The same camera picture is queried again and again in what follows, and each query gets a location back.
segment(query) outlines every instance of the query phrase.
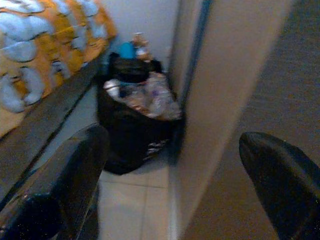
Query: blanket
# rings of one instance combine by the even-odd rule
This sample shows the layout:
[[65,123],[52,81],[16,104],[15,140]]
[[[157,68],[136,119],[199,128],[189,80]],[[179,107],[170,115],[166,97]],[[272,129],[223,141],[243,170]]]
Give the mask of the blanket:
[[96,0],[0,0],[0,137],[115,35]]

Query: bed frame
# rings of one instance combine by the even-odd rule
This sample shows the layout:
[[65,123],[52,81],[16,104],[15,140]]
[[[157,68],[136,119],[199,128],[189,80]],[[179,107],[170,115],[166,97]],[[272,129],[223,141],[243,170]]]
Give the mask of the bed frame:
[[0,211],[90,88],[101,56],[37,103],[20,126],[0,140]]

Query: white wall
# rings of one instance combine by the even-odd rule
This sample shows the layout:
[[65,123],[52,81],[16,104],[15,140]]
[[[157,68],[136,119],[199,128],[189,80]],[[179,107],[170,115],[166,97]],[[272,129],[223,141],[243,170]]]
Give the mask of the white wall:
[[179,0],[101,0],[112,17],[118,36],[110,50],[132,39],[133,33],[144,33],[149,49],[163,67],[168,68]]

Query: tile floor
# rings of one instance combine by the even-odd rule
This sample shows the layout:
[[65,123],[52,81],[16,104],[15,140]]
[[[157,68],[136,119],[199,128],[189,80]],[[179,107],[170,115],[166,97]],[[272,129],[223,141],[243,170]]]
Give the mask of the tile floor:
[[[93,86],[85,94],[35,168],[50,158],[63,141],[97,122],[96,90]],[[99,180],[98,239],[167,240],[168,175],[166,150],[131,173],[118,176],[103,171]]]

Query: bed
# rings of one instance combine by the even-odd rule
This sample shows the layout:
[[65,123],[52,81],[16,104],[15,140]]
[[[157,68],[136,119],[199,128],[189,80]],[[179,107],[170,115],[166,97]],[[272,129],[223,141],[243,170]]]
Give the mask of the bed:
[[89,89],[115,35],[95,0],[0,0],[2,203]]

